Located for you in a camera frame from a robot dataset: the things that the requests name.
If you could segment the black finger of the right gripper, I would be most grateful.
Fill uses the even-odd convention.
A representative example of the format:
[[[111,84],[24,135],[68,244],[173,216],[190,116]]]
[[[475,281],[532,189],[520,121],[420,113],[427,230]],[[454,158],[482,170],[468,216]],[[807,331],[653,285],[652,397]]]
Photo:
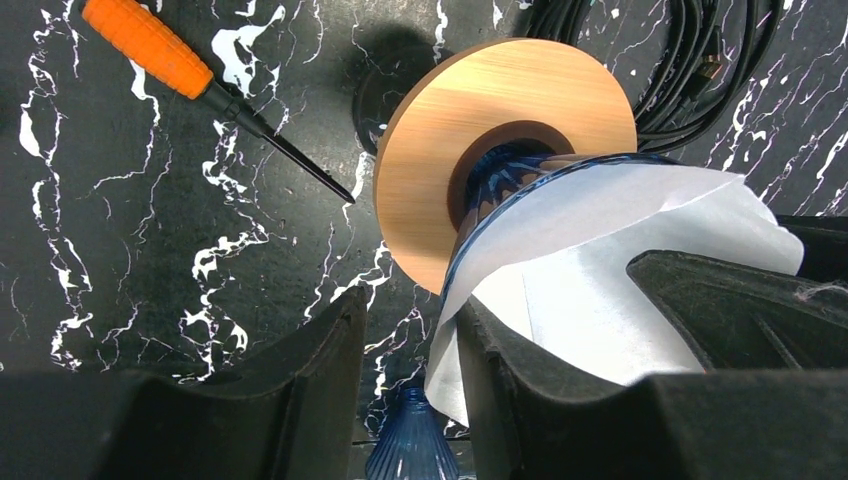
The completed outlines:
[[[673,250],[648,251],[626,267],[707,370],[847,366],[847,220],[778,222],[802,242],[796,274]]]

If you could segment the white paper coffee filter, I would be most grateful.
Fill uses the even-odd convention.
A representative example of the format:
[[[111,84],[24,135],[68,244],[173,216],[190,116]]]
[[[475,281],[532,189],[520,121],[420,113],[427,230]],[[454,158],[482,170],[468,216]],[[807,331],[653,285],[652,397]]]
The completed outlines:
[[[623,158],[562,168],[460,236],[430,348],[430,404],[468,424],[456,314],[472,297],[535,345],[619,385],[701,371],[693,349],[627,275],[650,250],[787,275],[804,257],[801,240],[740,174]]]

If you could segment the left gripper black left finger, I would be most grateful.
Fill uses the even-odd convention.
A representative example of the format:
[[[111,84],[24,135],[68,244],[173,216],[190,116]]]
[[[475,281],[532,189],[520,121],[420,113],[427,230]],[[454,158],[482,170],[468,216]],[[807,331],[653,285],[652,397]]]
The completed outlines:
[[[183,386],[142,371],[1,379],[5,479],[342,479],[367,300],[345,291],[234,368]]]

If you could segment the blue plastic dripper cone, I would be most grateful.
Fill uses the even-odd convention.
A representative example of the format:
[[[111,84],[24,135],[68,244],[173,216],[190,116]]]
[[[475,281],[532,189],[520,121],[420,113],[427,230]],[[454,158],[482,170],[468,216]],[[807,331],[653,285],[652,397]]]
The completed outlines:
[[[465,218],[442,287],[441,321],[499,269],[517,265],[519,284],[503,299],[517,303],[516,321],[541,326],[599,321],[612,303],[590,287],[574,249],[660,212],[669,192],[639,194],[650,174],[679,162],[661,155],[532,154],[497,147],[473,168],[466,183]]]

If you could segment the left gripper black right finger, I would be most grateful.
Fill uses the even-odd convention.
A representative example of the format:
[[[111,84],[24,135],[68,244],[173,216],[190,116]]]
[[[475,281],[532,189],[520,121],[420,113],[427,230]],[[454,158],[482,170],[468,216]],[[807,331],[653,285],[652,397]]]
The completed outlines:
[[[467,304],[454,317],[481,479],[843,479],[843,371],[652,375],[621,387]]]

